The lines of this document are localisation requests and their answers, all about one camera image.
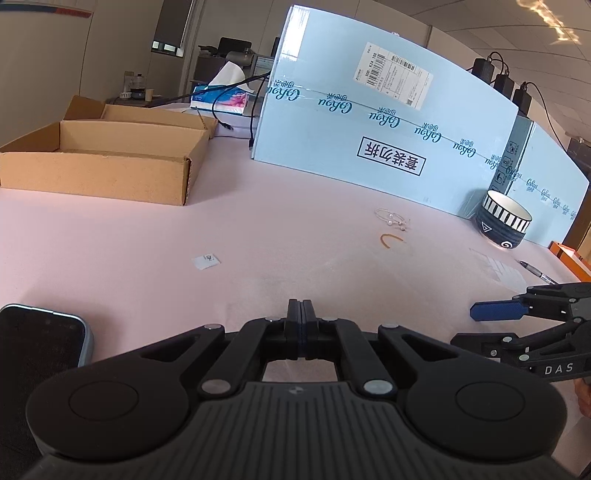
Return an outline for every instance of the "small paper tag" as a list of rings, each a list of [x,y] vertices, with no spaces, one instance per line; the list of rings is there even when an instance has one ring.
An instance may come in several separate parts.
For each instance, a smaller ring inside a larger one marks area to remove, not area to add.
[[[433,75],[414,63],[370,42],[353,80],[420,110]]]
[[[214,265],[219,265],[220,261],[215,257],[215,255],[207,254],[201,255],[201,257],[193,258],[193,264],[199,270],[205,270],[206,268],[213,267]]]

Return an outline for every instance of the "window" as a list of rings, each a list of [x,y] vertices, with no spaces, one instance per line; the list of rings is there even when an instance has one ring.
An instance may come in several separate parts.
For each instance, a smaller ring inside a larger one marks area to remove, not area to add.
[[[195,2],[196,0],[164,0],[152,42],[152,51],[183,56],[187,25]]]

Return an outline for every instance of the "light blue box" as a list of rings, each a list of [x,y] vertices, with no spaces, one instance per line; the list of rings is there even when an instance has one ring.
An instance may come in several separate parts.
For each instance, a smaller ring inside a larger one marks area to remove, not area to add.
[[[525,208],[533,220],[525,239],[547,247],[562,242],[589,181],[542,127],[518,116],[490,188]]]
[[[468,218],[492,181],[516,114],[499,92],[423,47],[294,6],[253,158]]]

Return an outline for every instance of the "black and white striped bowl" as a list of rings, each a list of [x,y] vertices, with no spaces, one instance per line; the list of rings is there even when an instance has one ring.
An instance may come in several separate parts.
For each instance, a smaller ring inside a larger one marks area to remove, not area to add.
[[[503,248],[515,248],[525,236],[531,215],[515,200],[489,190],[476,211],[476,227]]]

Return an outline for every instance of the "pink table surface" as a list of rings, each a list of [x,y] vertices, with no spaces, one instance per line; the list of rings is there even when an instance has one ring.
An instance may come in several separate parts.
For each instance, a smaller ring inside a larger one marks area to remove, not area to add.
[[[290,298],[318,316],[376,331],[399,323],[448,342],[457,332],[554,325],[476,323],[475,301],[510,299],[542,282],[524,260],[559,282],[575,276],[547,249],[496,247],[461,218],[385,193],[250,160],[247,141],[216,138],[185,207],[0,189],[0,305],[73,313],[95,334],[94,360],[205,323],[227,331],[284,316]],[[374,216],[410,220],[400,232]],[[380,243],[382,233],[404,238]],[[221,264],[198,270],[194,257]],[[272,365],[273,380],[322,380],[321,362]],[[555,384],[569,419],[554,456],[578,473],[591,459],[591,421],[572,382]]]

